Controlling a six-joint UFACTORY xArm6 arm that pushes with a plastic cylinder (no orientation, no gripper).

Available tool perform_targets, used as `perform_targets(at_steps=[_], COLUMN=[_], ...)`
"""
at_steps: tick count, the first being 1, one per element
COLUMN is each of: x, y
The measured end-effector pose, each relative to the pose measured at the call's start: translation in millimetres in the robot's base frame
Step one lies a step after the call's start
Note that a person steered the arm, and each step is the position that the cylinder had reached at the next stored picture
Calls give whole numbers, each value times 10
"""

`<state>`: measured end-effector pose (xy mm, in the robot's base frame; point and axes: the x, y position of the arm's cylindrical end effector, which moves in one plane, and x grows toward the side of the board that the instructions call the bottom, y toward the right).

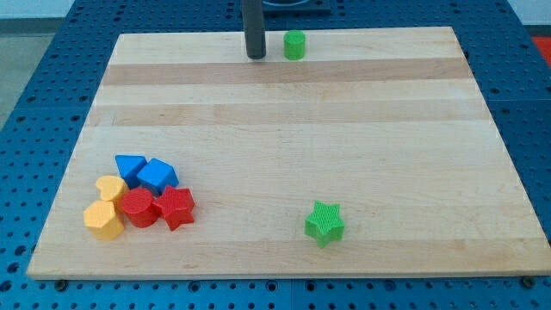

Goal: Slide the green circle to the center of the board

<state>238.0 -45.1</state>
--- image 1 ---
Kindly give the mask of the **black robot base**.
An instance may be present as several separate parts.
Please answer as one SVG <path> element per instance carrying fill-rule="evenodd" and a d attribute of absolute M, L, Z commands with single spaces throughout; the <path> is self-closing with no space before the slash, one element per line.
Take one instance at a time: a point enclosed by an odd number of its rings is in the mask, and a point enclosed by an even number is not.
<path fill-rule="evenodd" d="M 263 9 L 267 13 L 301 13 L 331 11 L 329 0 L 263 0 Z"/>

